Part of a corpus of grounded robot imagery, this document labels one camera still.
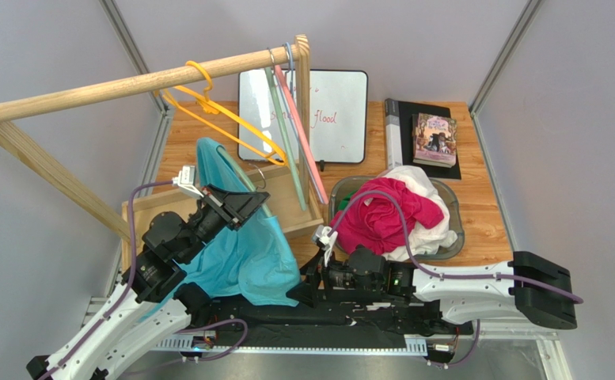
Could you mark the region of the pale green hanger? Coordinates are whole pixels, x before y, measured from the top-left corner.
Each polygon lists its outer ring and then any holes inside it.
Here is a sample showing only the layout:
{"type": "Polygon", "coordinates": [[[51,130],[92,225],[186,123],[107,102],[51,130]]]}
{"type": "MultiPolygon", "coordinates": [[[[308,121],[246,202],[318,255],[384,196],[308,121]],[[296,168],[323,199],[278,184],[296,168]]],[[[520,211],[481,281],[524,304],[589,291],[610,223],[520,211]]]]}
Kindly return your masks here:
{"type": "Polygon", "coordinates": [[[280,100],[279,100],[278,86],[275,84],[275,58],[269,47],[267,48],[267,50],[270,55],[271,65],[264,68],[264,72],[265,72],[266,79],[268,82],[268,88],[271,94],[272,103],[275,109],[276,120],[279,125],[279,133],[281,135],[283,147],[286,152],[286,158],[284,159],[284,161],[287,163],[288,168],[290,170],[290,175],[291,175],[291,179],[293,181],[294,189],[295,189],[296,196],[298,199],[298,204],[301,210],[305,211],[306,210],[306,198],[302,190],[302,183],[300,181],[298,169],[294,161],[294,154],[292,152],[292,146],[290,144],[287,126],[285,124],[285,118],[282,114],[282,107],[280,105],[280,100]]]}

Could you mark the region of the sage green hanger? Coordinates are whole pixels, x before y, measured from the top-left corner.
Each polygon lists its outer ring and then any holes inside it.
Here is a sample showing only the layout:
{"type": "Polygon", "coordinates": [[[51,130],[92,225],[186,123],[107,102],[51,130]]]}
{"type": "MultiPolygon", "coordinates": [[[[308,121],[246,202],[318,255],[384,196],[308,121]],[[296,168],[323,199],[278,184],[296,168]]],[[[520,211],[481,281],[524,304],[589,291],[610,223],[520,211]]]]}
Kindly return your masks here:
{"type": "Polygon", "coordinates": [[[232,158],[227,150],[219,146],[216,148],[218,155],[222,160],[233,170],[237,178],[244,184],[249,191],[256,191],[258,187],[251,181],[246,172],[240,167],[240,165],[232,158]]]}

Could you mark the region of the green t shirt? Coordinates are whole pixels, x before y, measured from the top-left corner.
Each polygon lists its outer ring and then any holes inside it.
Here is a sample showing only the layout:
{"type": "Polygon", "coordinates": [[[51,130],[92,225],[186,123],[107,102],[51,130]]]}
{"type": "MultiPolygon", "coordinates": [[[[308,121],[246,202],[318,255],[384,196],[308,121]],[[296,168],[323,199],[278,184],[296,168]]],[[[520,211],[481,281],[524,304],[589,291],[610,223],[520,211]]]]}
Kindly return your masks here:
{"type": "Polygon", "coordinates": [[[337,210],[338,211],[343,211],[347,205],[351,202],[351,198],[353,197],[353,195],[355,194],[355,191],[349,192],[347,195],[345,195],[337,204],[337,210]]]}

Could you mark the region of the pink hanger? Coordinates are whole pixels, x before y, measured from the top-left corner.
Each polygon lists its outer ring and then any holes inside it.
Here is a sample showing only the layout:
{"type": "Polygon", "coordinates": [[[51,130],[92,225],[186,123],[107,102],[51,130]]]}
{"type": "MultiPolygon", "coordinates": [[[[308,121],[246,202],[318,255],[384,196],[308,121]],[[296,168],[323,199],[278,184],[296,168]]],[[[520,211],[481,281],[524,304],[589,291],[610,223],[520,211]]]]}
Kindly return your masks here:
{"type": "Polygon", "coordinates": [[[325,191],[325,187],[323,181],[321,179],[321,175],[319,169],[317,168],[316,162],[313,158],[313,153],[310,148],[309,140],[304,130],[302,119],[297,109],[297,105],[294,97],[290,93],[290,89],[286,80],[286,76],[283,73],[282,68],[279,65],[274,66],[274,75],[277,79],[281,90],[283,91],[284,99],[286,100],[286,107],[290,111],[293,116],[293,125],[295,129],[295,134],[298,138],[298,143],[301,148],[301,152],[304,155],[303,161],[307,167],[307,173],[309,174],[312,185],[314,186],[318,199],[324,205],[328,204],[328,195],[325,191]]]}

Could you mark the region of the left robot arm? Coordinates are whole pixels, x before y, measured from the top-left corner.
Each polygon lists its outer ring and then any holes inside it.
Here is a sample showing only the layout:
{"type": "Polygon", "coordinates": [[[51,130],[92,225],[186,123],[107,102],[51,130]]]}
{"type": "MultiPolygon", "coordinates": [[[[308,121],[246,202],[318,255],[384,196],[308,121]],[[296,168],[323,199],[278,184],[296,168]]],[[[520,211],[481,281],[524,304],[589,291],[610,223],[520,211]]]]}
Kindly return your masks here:
{"type": "Polygon", "coordinates": [[[211,297],[184,281],[190,263],[224,229],[239,230],[266,203],[267,192],[231,192],[214,185],[198,188],[173,180],[197,201],[187,220],[175,212],[154,217],[141,253],[106,303],[62,348],[31,359],[33,379],[117,379],[166,337],[186,328],[211,297]]]}

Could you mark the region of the light blue t shirt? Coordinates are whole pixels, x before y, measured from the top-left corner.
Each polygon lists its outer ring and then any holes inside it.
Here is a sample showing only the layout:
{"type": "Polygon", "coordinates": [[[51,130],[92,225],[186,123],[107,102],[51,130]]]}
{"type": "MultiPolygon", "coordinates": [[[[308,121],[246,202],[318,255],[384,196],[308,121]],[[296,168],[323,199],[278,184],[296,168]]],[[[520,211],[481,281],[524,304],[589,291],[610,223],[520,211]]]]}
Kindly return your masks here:
{"type": "MultiPolygon", "coordinates": [[[[196,143],[201,185],[247,192],[250,182],[222,144],[210,138],[196,143]]],[[[263,210],[239,230],[223,229],[195,259],[183,267],[180,285],[194,283],[211,298],[241,295],[254,306],[296,307],[287,292],[301,281],[297,261],[278,219],[263,210]]]]}

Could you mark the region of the light blue wire hanger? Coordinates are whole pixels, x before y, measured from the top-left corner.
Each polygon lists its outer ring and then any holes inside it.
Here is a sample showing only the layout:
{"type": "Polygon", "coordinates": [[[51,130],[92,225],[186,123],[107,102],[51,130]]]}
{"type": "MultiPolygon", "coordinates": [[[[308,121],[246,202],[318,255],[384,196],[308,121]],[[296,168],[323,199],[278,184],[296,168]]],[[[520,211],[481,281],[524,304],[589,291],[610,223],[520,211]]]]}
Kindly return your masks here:
{"type": "MultiPolygon", "coordinates": [[[[296,102],[300,117],[302,119],[304,130],[309,140],[309,122],[310,122],[310,114],[311,114],[310,112],[310,94],[311,94],[310,92],[310,86],[311,86],[310,64],[311,64],[311,61],[310,61],[310,46],[309,46],[308,37],[305,34],[297,35],[294,38],[294,45],[291,48],[291,51],[293,54],[293,58],[291,59],[291,62],[296,64],[295,72],[297,75],[297,83],[295,84],[295,91],[296,91],[295,97],[297,98],[297,100],[295,102],[296,102]]],[[[302,154],[301,165],[304,166],[307,172],[307,167],[303,159],[304,159],[304,155],[302,154]]],[[[312,185],[312,188],[315,194],[317,195],[317,192],[313,185],[312,185]]]]}

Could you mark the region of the white t shirt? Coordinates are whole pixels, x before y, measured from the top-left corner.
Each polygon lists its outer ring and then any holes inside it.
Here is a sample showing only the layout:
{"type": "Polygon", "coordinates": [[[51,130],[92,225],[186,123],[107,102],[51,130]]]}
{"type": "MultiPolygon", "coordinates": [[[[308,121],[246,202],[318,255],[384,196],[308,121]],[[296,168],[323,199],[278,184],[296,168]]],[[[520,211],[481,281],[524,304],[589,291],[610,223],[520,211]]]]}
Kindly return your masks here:
{"type": "Polygon", "coordinates": [[[443,220],[432,228],[426,228],[415,222],[409,232],[409,245],[412,253],[417,255],[435,255],[441,248],[448,249],[457,241],[457,233],[450,229],[450,213],[438,190],[427,174],[417,166],[398,166],[388,169],[381,177],[388,177],[403,182],[413,193],[434,202],[443,213],[443,220]]]}

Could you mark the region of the yellow plastic hanger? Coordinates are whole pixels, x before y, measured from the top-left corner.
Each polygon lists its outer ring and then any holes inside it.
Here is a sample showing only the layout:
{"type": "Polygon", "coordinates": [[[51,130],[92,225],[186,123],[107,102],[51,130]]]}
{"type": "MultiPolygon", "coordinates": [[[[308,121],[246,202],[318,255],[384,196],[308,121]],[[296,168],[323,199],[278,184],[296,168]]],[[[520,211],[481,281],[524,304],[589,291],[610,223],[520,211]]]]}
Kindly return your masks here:
{"type": "Polygon", "coordinates": [[[251,146],[248,142],[244,142],[239,137],[236,137],[229,133],[228,131],[224,131],[218,125],[205,120],[202,116],[189,111],[183,105],[181,105],[177,99],[169,92],[168,89],[156,90],[154,94],[160,94],[163,99],[169,104],[175,107],[177,110],[180,110],[191,118],[198,120],[203,123],[205,126],[219,132],[220,134],[226,136],[228,139],[234,141],[240,146],[243,146],[249,150],[251,150],[254,154],[259,157],[266,159],[268,162],[277,166],[286,166],[287,165],[287,153],[280,148],[273,140],[264,135],[259,129],[251,125],[250,122],[241,118],[238,114],[230,111],[227,107],[219,104],[216,101],[211,100],[209,96],[209,92],[214,88],[212,77],[209,73],[197,62],[187,61],[186,65],[188,67],[195,68],[202,74],[203,78],[207,82],[207,86],[204,88],[203,93],[197,93],[196,91],[184,86],[184,85],[175,85],[173,87],[174,90],[177,90],[181,93],[185,93],[196,100],[196,103],[201,107],[201,109],[211,115],[223,115],[229,120],[235,122],[238,125],[241,125],[246,131],[250,131],[253,135],[259,138],[263,143],[267,144],[270,147],[269,152],[263,152],[258,148],[251,146]]]}

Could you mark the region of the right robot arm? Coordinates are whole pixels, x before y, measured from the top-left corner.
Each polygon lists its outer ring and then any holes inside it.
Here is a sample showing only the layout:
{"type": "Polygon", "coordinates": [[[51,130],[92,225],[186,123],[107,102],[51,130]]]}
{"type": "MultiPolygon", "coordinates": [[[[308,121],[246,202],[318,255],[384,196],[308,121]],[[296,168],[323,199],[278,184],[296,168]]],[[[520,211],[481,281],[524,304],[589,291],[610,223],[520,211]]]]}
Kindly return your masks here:
{"type": "Polygon", "coordinates": [[[547,329],[578,326],[568,269],[535,253],[509,261],[442,267],[388,261],[359,246],[347,260],[319,252],[301,269],[305,277],[287,297],[309,307],[320,302],[432,306],[431,316],[453,325],[477,319],[525,317],[547,329]]]}

